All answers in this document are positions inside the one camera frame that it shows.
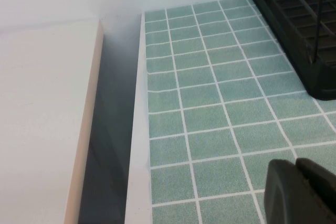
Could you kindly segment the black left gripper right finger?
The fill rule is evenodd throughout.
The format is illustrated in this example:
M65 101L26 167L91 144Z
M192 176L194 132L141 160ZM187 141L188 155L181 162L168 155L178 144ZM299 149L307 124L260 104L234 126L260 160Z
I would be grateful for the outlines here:
M322 217L320 223L335 223L335 174L308 158L298 158L296 168L311 191L311 198Z

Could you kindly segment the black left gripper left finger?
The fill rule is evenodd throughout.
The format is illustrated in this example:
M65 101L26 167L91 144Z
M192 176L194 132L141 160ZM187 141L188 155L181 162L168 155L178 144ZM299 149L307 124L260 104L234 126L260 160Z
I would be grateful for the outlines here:
M269 162L264 194L267 223L326 223L323 202L296 166Z

